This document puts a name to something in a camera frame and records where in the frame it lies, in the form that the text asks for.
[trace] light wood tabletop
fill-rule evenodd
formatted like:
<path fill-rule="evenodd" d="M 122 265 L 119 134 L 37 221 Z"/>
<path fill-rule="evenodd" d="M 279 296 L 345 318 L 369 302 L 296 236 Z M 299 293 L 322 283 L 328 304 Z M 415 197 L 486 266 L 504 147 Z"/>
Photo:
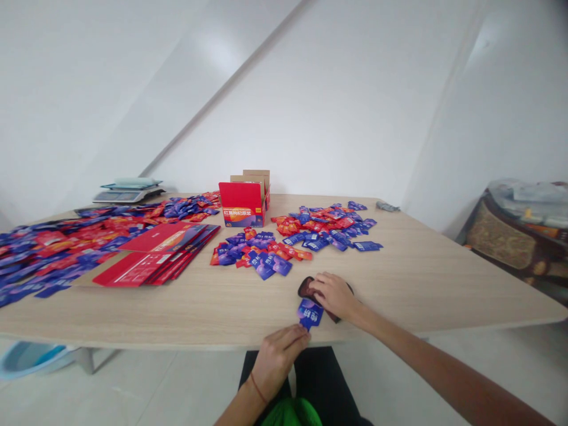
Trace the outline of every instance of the light wood tabletop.
<path fill-rule="evenodd" d="M 0 309 L 0 335 L 85 347 L 228 349 L 255 347 L 262 338 L 298 322 L 298 286 L 308 275 L 336 273 L 368 306 L 421 336 L 462 328 L 505 328 L 561 321 L 568 310 L 466 248 L 402 212 L 385 212 L 373 198 L 272 195 L 270 217 L 298 207 L 327 207 L 350 199 L 377 225 L 356 238 L 383 244 L 381 251 L 340 252 L 328 246 L 313 261 L 292 260 L 287 277 L 262 281 L 249 268 L 210 266 L 213 248 L 242 228 L 224 227 L 222 213 L 204 223 L 222 225 L 179 279 L 164 286 L 104 288 L 92 282 L 123 257 L 115 256 L 49 299 L 28 296 Z M 73 217 L 73 214 L 58 218 Z M 364 333 L 324 314 L 312 344 L 363 338 Z"/>

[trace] red string bracelet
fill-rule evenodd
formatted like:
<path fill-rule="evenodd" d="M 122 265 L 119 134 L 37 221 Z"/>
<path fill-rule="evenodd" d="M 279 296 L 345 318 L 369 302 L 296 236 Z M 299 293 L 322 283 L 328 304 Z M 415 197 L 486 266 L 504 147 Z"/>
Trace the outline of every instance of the red string bracelet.
<path fill-rule="evenodd" d="M 267 401 L 266 398 L 262 395 L 262 392 L 260 391 L 260 389 L 259 389 L 259 387 L 257 386 L 256 382 L 254 381 L 253 372 L 250 372 L 250 378 L 251 378 L 251 380 L 253 381 L 254 388 L 255 388 L 256 391 L 259 393 L 260 399 L 262 399 L 262 402 L 264 402 L 266 405 L 268 405 L 268 401 Z"/>

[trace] open box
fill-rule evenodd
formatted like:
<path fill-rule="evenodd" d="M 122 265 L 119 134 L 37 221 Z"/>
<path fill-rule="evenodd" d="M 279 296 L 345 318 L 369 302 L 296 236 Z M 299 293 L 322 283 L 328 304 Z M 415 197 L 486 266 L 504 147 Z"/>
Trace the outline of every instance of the open box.
<path fill-rule="evenodd" d="M 270 206 L 269 170 L 243 170 L 230 182 L 220 182 L 219 191 L 226 227 L 264 226 Z"/>

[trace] table leg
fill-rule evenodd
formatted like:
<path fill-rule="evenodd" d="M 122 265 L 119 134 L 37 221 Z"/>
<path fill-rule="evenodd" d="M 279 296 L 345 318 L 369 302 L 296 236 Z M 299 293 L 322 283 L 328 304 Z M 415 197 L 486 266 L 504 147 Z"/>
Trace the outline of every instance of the table leg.
<path fill-rule="evenodd" d="M 93 362 L 93 349 L 80 347 L 73 351 L 75 362 L 81 367 L 88 375 L 95 374 L 95 364 Z"/>

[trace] digital scale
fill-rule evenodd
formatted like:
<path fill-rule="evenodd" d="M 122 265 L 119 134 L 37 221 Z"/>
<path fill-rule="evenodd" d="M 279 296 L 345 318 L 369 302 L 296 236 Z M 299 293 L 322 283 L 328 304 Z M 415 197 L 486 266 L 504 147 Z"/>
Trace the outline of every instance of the digital scale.
<path fill-rule="evenodd" d="M 147 177 L 115 179 L 115 183 L 101 186 L 101 188 L 109 190 L 101 192 L 94 197 L 93 203 L 137 203 L 165 192 L 164 189 L 159 187 L 161 183 L 162 180 L 154 180 Z"/>

